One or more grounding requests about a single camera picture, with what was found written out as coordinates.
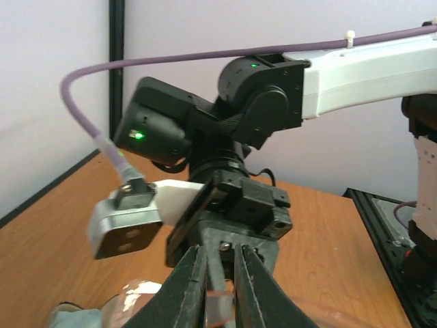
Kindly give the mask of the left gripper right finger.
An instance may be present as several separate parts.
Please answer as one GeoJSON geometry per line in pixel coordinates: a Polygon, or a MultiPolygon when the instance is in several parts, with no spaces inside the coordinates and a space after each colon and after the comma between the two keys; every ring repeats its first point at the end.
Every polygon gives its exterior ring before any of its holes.
{"type": "Polygon", "coordinates": [[[281,289],[248,245],[236,245],[234,260],[237,327],[316,327],[281,289]]]}

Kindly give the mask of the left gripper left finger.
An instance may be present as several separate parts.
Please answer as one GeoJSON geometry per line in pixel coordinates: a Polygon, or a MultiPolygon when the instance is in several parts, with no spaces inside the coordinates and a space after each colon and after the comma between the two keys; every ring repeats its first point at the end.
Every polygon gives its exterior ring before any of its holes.
{"type": "Polygon", "coordinates": [[[206,251],[190,247],[160,290],[124,328],[197,328],[206,326],[206,251]]]}

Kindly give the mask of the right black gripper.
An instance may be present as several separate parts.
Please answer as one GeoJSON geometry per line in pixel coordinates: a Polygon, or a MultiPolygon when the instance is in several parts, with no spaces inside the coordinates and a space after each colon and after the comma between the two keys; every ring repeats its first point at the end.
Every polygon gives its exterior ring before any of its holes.
{"type": "Polygon", "coordinates": [[[224,284],[234,278],[236,245],[248,245],[273,272],[279,239],[292,229],[289,208],[283,189],[216,170],[167,237],[165,264],[174,268],[190,247],[203,246],[208,283],[224,284]]]}

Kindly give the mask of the thin-framed sunglasses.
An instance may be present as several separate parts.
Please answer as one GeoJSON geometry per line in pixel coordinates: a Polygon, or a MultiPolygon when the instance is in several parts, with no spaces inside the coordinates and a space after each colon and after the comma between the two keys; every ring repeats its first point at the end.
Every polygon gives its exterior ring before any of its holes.
{"type": "Polygon", "coordinates": [[[337,310],[291,299],[282,290],[209,290],[204,327],[346,327],[337,310]]]}

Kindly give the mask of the light blue cleaning cloth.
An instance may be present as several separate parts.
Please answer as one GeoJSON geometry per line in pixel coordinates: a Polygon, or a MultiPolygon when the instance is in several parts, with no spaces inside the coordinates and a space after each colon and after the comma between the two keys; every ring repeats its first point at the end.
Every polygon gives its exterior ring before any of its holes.
{"type": "Polygon", "coordinates": [[[49,328],[102,328],[102,312],[97,309],[84,310],[77,304],[63,302],[53,308],[46,326],[49,328]]]}

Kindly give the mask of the brown fabric sunglasses pouch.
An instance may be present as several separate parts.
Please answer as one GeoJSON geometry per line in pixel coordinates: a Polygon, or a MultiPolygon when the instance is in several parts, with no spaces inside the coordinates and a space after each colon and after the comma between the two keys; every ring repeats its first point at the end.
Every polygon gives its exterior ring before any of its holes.
{"type": "Polygon", "coordinates": [[[112,297],[101,309],[103,327],[123,327],[152,297],[162,284],[134,279],[112,297]]]}

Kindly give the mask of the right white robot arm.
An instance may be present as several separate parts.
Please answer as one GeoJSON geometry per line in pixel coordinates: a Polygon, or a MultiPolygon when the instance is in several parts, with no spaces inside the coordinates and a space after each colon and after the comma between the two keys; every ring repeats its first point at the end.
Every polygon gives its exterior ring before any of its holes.
{"type": "Polygon", "coordinates": [[[208,102],[146,77],[140,80],[115,134],[116,144],[166,172],[189,170],[199,194],[167,240],[167,263],[194,244],[206,249],[212,288],[236,287],[236,325],[290,314],[314,322],[271,275],[278,240],[291,228],[284,192],[251,180],[244,158],[267,138],[305,120],[356,105],[400,98],[419,158],[418,204],[403,261],[406,280],[436,280],[436,24],[375,36],[229,52],[208,102]]]}

